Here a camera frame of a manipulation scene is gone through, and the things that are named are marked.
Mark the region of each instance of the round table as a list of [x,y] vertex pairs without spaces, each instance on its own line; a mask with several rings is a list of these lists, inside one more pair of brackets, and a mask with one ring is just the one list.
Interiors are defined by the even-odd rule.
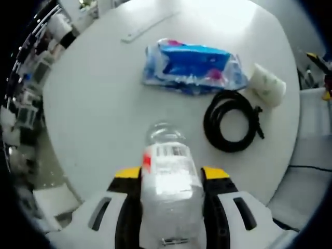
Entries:
[[[151,22],[159,23],[132,42],[121,41]],[[228,50],[239,55],[246,74],[258,63],[285,81],[285,98],[274,109],[243,91],[252,105],[264,110],[260,123],[265,139],[257,135],[239,153],[219,151],[205,138],[202,125],[212,95],[186,96],[141,84],[145,48],[161,38]],[[240,190],[268,203],[295,145],[299,84],[281,25],[256,4],[134,0],[110,10],[67,49],[45,84],[44,110],[56,156],[82,199],[106,190],[119,169],[140,165],[148,127],[167,120],[188,137],[198,168],[223,168]],[[239,113],[226,116],[226,137],[245,131],[247,122]]]

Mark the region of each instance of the coiled cable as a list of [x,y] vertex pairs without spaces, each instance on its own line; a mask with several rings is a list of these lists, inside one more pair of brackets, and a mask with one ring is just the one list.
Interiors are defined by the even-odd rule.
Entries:
[[[248,132],[242,140],[237,142],[226,140],[220,130],[223,116],[234,109],[241,111],[248,119]],[[245,150],[254,140],[256,133],[264,139],[258,117],[261,112],[262,109],[259,106],[252,108],[250,102],[238,92],[223,90],[214,96],[204,115],[205,136],[215,148],[222,151],[233,153]]]

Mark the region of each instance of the plastic water bottle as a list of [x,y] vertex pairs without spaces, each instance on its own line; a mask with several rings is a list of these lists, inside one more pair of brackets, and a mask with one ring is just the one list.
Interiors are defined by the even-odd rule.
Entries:
[[159,122],[147,132],[142,165],[143,221],[163,245],[190,242],[203,219],[204,191],[186,138]]

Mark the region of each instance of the blue plastic package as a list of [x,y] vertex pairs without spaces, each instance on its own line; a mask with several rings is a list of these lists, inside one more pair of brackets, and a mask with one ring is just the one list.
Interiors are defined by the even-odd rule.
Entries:
[[146,48],[143,83],[189,95],[220,90],[240,90],[247,86],[237,57],[201,45],[162,39]]

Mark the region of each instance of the bottle label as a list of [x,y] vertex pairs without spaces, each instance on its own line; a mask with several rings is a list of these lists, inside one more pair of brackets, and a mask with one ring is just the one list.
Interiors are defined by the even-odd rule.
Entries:
[[167,183],[168,188],[174,181],[202,186],[189,147],[178,142],[149,146],[143,155],[142,176],[153,178],[156,185]]

